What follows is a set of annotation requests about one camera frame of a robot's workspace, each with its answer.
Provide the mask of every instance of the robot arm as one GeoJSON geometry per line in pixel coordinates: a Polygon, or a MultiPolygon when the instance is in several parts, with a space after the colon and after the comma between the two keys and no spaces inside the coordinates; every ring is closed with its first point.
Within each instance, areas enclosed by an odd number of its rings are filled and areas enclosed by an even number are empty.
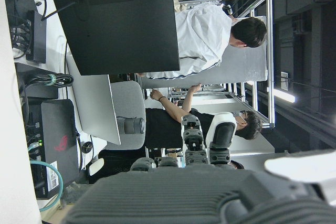
{"type": "Polygon", "coordinates": [[[185,150],[186,165],[191,163],[210,163],[226,165],[230,162],[229,146],[236,131],[236,120],[230,112],[214,116],[206,136],[207,159],[203,150],[201,124],[194,115],[182,118],[182,138],[188,150],[185,150]]]}
{"type": "Polygon", "coordinates": [[[236,120],[232,113],[224,112],[214,116],[205,140],[210,164],[227,164],[230,162],[228,148],[235,135],[236,127],[236,120]]]}

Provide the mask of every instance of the man with glasses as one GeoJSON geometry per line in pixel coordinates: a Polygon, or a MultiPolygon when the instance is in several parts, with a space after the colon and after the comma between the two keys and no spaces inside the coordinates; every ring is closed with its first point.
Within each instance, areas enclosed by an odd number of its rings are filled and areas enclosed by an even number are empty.
{"type": "MultiPolygon", "coordinates": [[[[182,148],[181,117],[192,114],[198,117],[201,123],[203,138],[207,132],[214,115],[199,113],[191,108],[193,94],[201,88],[201,84],[191,86],[184,99],[182,108],[179,108],[158,90],[153,90],[150,97],[161,102],[165,110],[146,109],[146,135],[145,146],[151,148],[182,148]]],[[[255,139],[261,131],[262,122],[253,111],[233,112],[237,129],[235,135],[247,140],[255,139]]]]}

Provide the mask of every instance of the face mask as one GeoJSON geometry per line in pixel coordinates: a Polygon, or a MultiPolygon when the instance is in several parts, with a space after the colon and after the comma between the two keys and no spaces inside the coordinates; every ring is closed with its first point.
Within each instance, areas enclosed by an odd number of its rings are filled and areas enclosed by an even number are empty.
{"type": "Polygon", "coordinates": [[[233,116],[240,116],[241,115],[239,110],[232,111],[231,113],[232,113],[233,116]]]}

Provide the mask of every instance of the aluminum frame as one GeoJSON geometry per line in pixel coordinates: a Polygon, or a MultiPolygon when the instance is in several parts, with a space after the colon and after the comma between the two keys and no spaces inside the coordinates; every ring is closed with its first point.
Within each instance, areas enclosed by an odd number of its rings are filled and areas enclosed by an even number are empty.
{"type": "MultiPolygon", "coordinates": [[[[181,3],[188,4],[189,6],[194,6],[203,2],[219,2],[221,0],[180,0],[181,3]]],[[[257,82],[254,82],[252,85],[252,97],[253,97],[253,106],[250,106],[246,103],[245,99],[245,83],[240,83],[240,95],[237,94],[237,84],[228,83],[229,92],[223,92],[224,94],[230,95],[238,102],[242,103],[247,107],[248,110],[256,111],[263,120],[263,128],[273,128],[275,126],[275,100],[274,100],[274,52],[273,52],[273,12],[272,0],[255,0],[251,5],[249,5],[246,10],[244,10],[238,17],[244,18],[247,15],[254,16],[255,8],[259,5],[266,2],[266,27],[267,27],[267,71],[268,71],[268,116],[262,115],[258,111],[258,85],[257,82]]]]}

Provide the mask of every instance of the ceiling light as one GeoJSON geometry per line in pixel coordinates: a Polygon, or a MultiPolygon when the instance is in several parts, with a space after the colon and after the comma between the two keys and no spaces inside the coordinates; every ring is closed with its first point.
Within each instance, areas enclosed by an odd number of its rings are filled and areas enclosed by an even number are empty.
{"type": "Polygon", "coordinates": [[[281,98],[287,102],[291,102],[291,103],[294,103],[296,99],[294,95],[283,92],[281,90],[277,90],[277,89],[273,89],[273,94],[274,96],[281,98]]]}

